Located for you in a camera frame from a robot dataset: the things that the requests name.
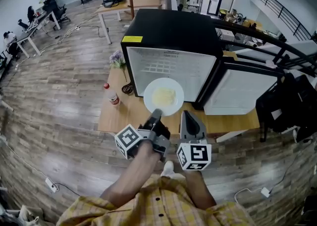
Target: plaid shirt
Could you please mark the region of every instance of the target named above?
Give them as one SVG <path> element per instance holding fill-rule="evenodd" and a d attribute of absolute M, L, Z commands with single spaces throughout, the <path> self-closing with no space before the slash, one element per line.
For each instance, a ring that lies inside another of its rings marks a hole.
<path fill-rule="evenodd" d="M 120 208 L 109 201 L 79 197 L 60 217 L 58 226 L 104 225 L 213 225 L 254 226 L 238 204 L 227 202 L 201 210 L 195 207 L 185 182 L 172 178 L 150 179 L 134 199 Z"/>

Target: food on plate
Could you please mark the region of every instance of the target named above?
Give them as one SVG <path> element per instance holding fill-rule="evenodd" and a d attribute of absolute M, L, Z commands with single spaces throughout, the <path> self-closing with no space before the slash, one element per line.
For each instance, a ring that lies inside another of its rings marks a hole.
<path fill-rule="evenodd" d="M 176 93 L 173 89 L 168 88 L 157 88 L 152 94 L 152 102 L 158 108 L 168 107 L 175 101 Z"/>

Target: label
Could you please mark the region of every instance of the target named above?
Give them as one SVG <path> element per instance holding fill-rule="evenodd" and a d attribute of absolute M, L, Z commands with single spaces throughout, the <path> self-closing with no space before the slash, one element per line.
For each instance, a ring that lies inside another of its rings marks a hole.
<path fill-rule="evenodd" d="M 115 96 L 114 98 L 109 99 L 110 103 L 112 103 L 113 105 L 117 105 L 120 102 L 120 99 L 118 96 Z"/>
<path fill-rule="evenodd" d="M 143 37 L 140 36 L 124 36 L 122 41 L 123 42 L 133 42 L 133 43 L 140 43 Z"/>

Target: white plate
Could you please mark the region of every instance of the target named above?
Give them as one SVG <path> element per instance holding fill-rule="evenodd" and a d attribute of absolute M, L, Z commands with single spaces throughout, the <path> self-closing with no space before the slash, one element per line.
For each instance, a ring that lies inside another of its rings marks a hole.
<path fill-rule="evenodd" d="M 182 86 L 173 79 L 170 78 L 160 78 L 151 82 L 144 91 L 144 104 L 146 108 L 152 113 L 158 107 L 152 102 L 152 94 L 158 88 L 173 89 L 176 93 L 174 103 L 167 107 L 161 107 L 162 116 L 170 116 L 177 112 L 184 103 L 184 91 Z"/>

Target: bottle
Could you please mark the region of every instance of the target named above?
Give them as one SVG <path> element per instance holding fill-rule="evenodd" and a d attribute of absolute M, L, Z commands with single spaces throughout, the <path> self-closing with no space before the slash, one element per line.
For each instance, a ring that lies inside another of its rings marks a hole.
<path fill-rule="evenodd" d="M 117 93 L 110 88 L 108 83 L 104 84 L 104 88 L 106 89 L 106 96 L 108 97 L 110 103 L 112 103 L 113 105 L 118 105 L 120 103 L 120 99 Z"/>

